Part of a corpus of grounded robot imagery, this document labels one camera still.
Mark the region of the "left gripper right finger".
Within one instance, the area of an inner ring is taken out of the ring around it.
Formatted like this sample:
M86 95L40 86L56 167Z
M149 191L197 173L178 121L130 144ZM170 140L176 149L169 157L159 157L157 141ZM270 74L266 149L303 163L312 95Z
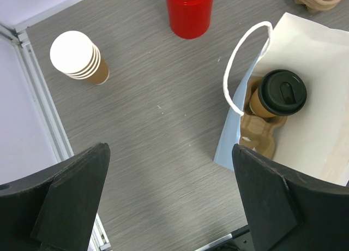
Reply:
M255 250L348 250L348 188L234 145L232 162Z

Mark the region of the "light blue paper bag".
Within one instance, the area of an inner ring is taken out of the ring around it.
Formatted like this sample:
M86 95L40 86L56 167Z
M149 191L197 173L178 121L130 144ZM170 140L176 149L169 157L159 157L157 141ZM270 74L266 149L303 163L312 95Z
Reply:
M228 60L223 93L230 109L214 161L233 169L233 146L242 143L248 81L272 70L287 69L303 80L307 99L277 131L273 160L309 176L347 185L348 32L285 13L275 26L268 21L255 24L244 38L261 27L267 29L267 41L234 95L228 91L228 77L237 51Z

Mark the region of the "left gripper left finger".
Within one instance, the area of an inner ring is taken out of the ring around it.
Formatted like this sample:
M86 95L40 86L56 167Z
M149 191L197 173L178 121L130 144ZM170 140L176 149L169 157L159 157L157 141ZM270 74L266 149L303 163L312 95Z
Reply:
M1 250L87 250L111 151L98 143L1 185Z

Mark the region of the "black coffee cup lid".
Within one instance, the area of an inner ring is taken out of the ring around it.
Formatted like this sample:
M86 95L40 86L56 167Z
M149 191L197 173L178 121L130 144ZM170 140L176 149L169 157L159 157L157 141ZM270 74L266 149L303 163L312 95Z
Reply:
M257 89L262 106L276 116L290 116L303 108L307 90L294 72L278 69L266 74Z

